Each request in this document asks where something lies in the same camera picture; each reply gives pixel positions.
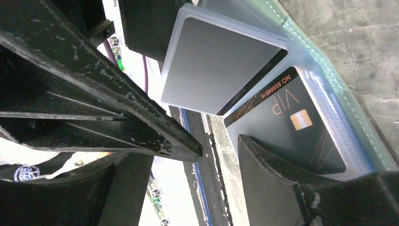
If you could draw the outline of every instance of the black metal bar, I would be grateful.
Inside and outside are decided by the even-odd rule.
[[[180,117],[179,109],[170,107],[170,110],[171,114],[178,120]],[[210,143],[211,137],[205,133],[201,114],[188,110],[185,111],[190,133],[202,144],[204,147],[204,154],[207,156],[206,158],[198,159],[197,164],[209,207],[212,225],[233,225],[230,209],[228,208],[228,203],[226,202],[227,197],[222,195],[222,193],[225,193],[225,191],[223,190],[224,187],[222,182],[218,179],[218,172],[216,170],[217,166],[215,165],[215,162],[218,161],[218,159],[215,159],[214,153],[212,151]],[[195,194],[193,199],[198,199],[198,195]]]
[[[95,226],[102,214],[107,216],[111,212],[104,208],[109,200],[124,198],[134,204],[118,206],[112,211],[129,211],[128,217],[138,221],[152,158],[136,153],[113,153],[52,180],[18,183],[0,180],[0,225]],[[117,196],[113,187],[129,191],[135,198],[124,193]]]
[[[157,156],[160,136],[140,124],[118,121],[56,121],[1,118],[0,125],[17,142],[42,151],[137,152]]]
[[[398,172],[336,181],[292,165],[246,135],[239,136],[238,152],[251,225],[394,226],[399,222]]]
[[[133,153],[118,164],[99,226],[138,226],[153,159]]]
[[[0,102],[0,117],[89,121],[126,121],[123,115],[53,92],[30,95],[18,92]]]
[[[88,31],[87,37],[89,38],[91,44],[94,46],[99,46],[114,33],[115,27],[113,21],[104,20],[92,30]]]
[[[190,0],[119,0],[125,43],[133,51],[165,61],[177,12]]]
[[[180,110],[177,107],[169,107],[170,109],[170,114],[176,121],[180,121]],[[197,219],[198,219],[198,224],[199,226],[208,226],[208,222],[206,221],[206,218],[204,217],[204,212],[203,212],[203,206],[202,206],[202,200],[200,200],[199,197],[199,184],[198,184],[198,179],[197,176],[195,175],[195,168],[193,163],[189,162],[184,162],[183,163],[184,167],[184,172],[187,177],[187,183],[190,188],[191,196],[192,196],[192,203],[194,204],[194,209],[197,214]]]

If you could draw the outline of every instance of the gold chip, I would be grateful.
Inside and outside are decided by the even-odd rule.
[[[313,122],[311,121],[308,112],[305,109],[291,115],[290,118],[296,131],[313,125]]]

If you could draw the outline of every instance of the vip card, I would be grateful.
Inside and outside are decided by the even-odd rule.
[[[275,155],[310,172],[336,174],[346,166],[294,67],[225,118],[229,134],[251,136]]]

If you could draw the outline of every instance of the purple cable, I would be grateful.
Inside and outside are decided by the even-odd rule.
[[[118,62],[116,61],[116,58],[115,58],[115,54],[113,53],[112,48],[111,48],[111,45],[110,45],[110,43],[108,42],[108,40],[105,40],[105,41],[103,42],[103,45],[104,45],[104,47],[105,47],[105,50],[107,50],[108,59],[109,59],[114,65],[116,65],[117,67],[119,67]]]
[[[147,59],[143,56],[143,64],[144,64],[144,92],[148,94],[148,68],[147,68]]]
[[[115,55],[112,51],[111,45],[108,40],[103,42],[105,46],[105,50],[107,50],[108,59],[116,66],[119,67],[118,62],[116,61]],[[147,68],[147,59],[143,56],[143,64],[144,64],[144,92],[148,94],[148,68]]]

